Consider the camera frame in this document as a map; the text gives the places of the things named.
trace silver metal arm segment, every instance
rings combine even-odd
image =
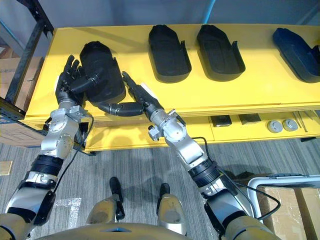
[[[80,122],[89,115],[81,106],[63,101],[50,117],[40,153],[12,195],[6,213],[0,215],[0,229],[12,239],[25,239],[35,226],[48,221],[56,198],[53,189],[58,173],[73,148]]]
[[[251,209],[242,203],[239,192],[218,170],[217,163],[211,161],[199,144],[188,135],[186,123],[174,109],[167,114],[163,108],[159,108],[149,119],[154,124],[148,128],[149,136],[154,141],[164,137],[168,146],[177,154],[201,195],[207,199],[204,209],[218,233],[226,234],[227,239],[232,240],[279,239],[257,219],[249,217]]]

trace black cable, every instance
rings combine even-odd
[[[209,154],[209,149],[208,149],[207,140],[206,140],[203,136],[192,137],[192,139],[202,139],[202,140],[204,141],[205,152],[206,152],[208,158],[209,158],[209,159],[211,160],[211,162],[212,162],[212,159],[211,159],[210,154]]]
[[[210,157],[209,150],[208,150],[207,140],[206,140],[203,136],[192,137],[192,139],[202,139],[202,140],[204,140],[204,145],[205,145],[206,154],[207,154],[208,158],[212,161],[212,158]],[[279,201],[278,199],[276,199],[275,197],[273,197],[273,196],[271,196],[271,195],[269,195],[269,194],[267,194],[267,193],[265,193],[265,192],[263,192],[263,191],[260,191],[260,190],[258,190],[258,189],[255,189],[255,188],[253,188],[253,187],[250,187],[250,186],[241,184],[241,183],[239,183],[239,182],[235,182],[235,181],[233,181],[233,180],[226,174],[226,172],[225,172],[221,167],[218,167],[218,169],[219,169],[219,171],[222,172],[222,173],[225,175],[225,177],[234,185],[234,187],[248,200],[248,202],[250,203],[250,205],[251,205],[251,207],[252,207],[253,216],[254,216],[255,219],[258,219],[259,221],[260,221],[260,220],[263,220],[263,219],[269,217],[270,215],[274,214],[274,213],[281,207],[280,201]],[[260,216],[260,217],[257,218],[257,212],[256,212],[256,208],[255,208],[253,202],[250,200],[250,198],[249,198],[237,185],[239,185],[239,186],[241,186],[241,187],[244,187],[244,188],[247,188],[247,189],[250,189],[250,190],[252,190],[252,191],[255,191],[255,192],[257,192],[257,193],[260,193],[260,194],[262,194],[262,195],[264,195],[264,196],[272,199],[273,201],[275,201],[275,202],[277,203],[277,206],[276,206],[274,209],[272,209],[271,211],[269,211],[269,212],[267,212],[266,214],[264,214],[264,215],[262,215],[262,216]]]
[[[80,147],[75,151],[75,153],[74,153],[71,161],[69,162],[69,164],[68,164],[68,165],[65,167],[65,169],[63,170],[63,172],[62,172],[62,174],[61,174],[61,176],[60,176],[60,178],[59,178],[58,182],[56,183],[56,186],[55,186],[55,188],[54,188],[54,190],[53,190],[54,193],[57,191],[57,189],[58,189],[58,187],[59,187],[59,184],[60,184],[62,178],[64,177],[66,171],[68,170],[68,168],[70,167],[70,165],[71,165],[71,164],[73,163],[73,161],[75,160],[77,153],[81,150],[82,145],[85,143],[85,141],[87,140],[87,137],[89,136],[89,134],[90,134],[90,132],[91,132],[91,130],[92,130],[92,127],[93,127],[93,125],[94,125],[94,117],[93,117],[92,115],[90,115],[90,118],[91,118],[91,125],[90,125],[90,127],[89,127],[88,134],[87,134],[87,136],[81,141]]]
[[[255,192],[257,192],[257,193],[260,193],[260,194],[262,194],[262,195],[264,195],[264,196],[272,199],[273,201],[275,201],[275,202],[277,203],[277,206],[276,206],[274,209],[272,209],[271,211],[267,212],[266,214],[258,217],[257,219],[258,219],[259,221],[260,221],[260,220],[263,220],[263,219],[265,219],[265,218],[267,218],[267,217],[269,217],[269,216],[272,215],[272,214],[274,214],[274,213],[281,207],[280,201],[279,201],[278,199],[276,199],[275,197],[273,197],[273,196],[271,196],[271,195],[269,195],[269,194],[267,194],[267,193],[265,193],[265,192],[263,192],[263,191],[260,191],[260,190],[258,190],[258,189],[255,189],[255,188],[253,188],[253,187],[250,187],[250,186],[241,184],[241,183],[239,183],[239,182],[236,182],[235,184],[237,184],[237,185],[239,185],[239,186],[241,186],[241,187],[250,189],[250,190],[252,190],[252,191],[255,191]]]
[[[234,187],[248,200],[252,208],[253,217],[256,219],[257,218],[256,208],[253,202],[250,200],[250,198],[236,185],[236,183],[226,174],[226,172],[221,167],[218,167],[218,170],[221,173],[223,173],[223,175],[225,175],[225,177],[234,185]]]

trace striped carpet floor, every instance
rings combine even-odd
[[[0,161],[13,160],[11,174],[0,176],[2,213],[38,152],[39,148],[0,144]],[[234,175],[245,171],[320,174],[320,139],[211,144],[209,152]],[[167,147],[102,151],[91,157],[79,153],[59,186],[50,220],[32,231],[32,239],[84,225],[95,203],[111,195],[112,176],[120,179],[123,188],[126,217],[122,222],[157,224],[158,191],[167,182],[184,207],[188,237],[218,239],[197,187]]]

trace yellow shelf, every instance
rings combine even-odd
[[[214,142],[211,126],[207,117],[186,118],[185,120],[187,122],[187,131],[190,136],[203,136],[209,143]],[[107,149],[167,146],[163,137],[159,141],[151,140],[148,134],[148,126],[150,126],[150,123],[111,127],[96,127],[95,124],[86,141],[85,150],[92,152]]]
[[[122,71],[127,71],[138,84],[146,83],[167,112],[175,108],[185,118],[320,109],[320,82],[306,83],[297,79],[272,40],[274,31],[281,27],[299,34],[314,46],[319,40],[319,27],[272,24],[216,26],[228,35],[231,42],[238,41],[245,72],[228,82],[208,79],[198,56],[196,37],[201,25],[169,25],[180,41],[185,40],[192,65],[192,71],[185,80],[172,84],[157,81],[153,73],[148,54],[151,25],[56,28],[22,122],[36,129],[42,128],[50,112],[58,107],[54,86],[68,56],[73,54],[79,59],[84,45],[90,41],[107,45]],[[132,101],[127,94],[124,102]],[[121,121],[119,117],[106,115],[88,101],[85,109],[96,122]],[[130,118],[141,123],[144,119],[144,116]]]
[[[247,142],[272,139],[307,138],[320,136],[320,124],[311,120],[301,112],[303,122],[308,130],[303,128],[296,131],[272,133],[267,128],[270,120],[282,123],[285,119],[294,119],[291,112],[260,113],[261,122],[242,125],[238,115],[231,115],[232,124],[225,127],[213,127],[210,117],[186,117],[186,127],[190,137],[205,137],[208,143]],[[121,125],[121,126],[94,126],[88,136],[85,150],[88,152],[132,149],[146,147],[167,146],[164,138],[152,141],[148,135],[150,123]]]

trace black metal frame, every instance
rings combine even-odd
[[[15,106],[15,103],[17,101],[17,97],[19,95],[19,91],[23,84],[27,70],[29,68],[31,58],[34,55],[34,52],[38,45],[41,33],[43,32],[45,36],[48,37],[49,32],[51,34],[54,33],[54,27],[49,21],[45,11],[41,7],[38,0],[17,0],[17,1],[29,9],[30,13],[32,14],[33,18],[36,21],[36,24],[25,46],[20,62],[16,68],[16,71],[10,83],[9,89],[6,93],[5,99],[0,97],[0,115],[34,132],[37,132],[43,136],[46,136],[48,133],[48,126],[46,126],[45,124],[43,125],[42,130],[35,130],[34,128],[29,127],[28,125],[19,121],[25,118],[26,112],[20,109],[19,107]],[[79,149],[79,147],[80,147],[80,143],[77,141],[74,141],[74,149]],[[95,152],[91,152],[91,153],[85,153],[83,151],[81,152],[89,156],[95,155]]]

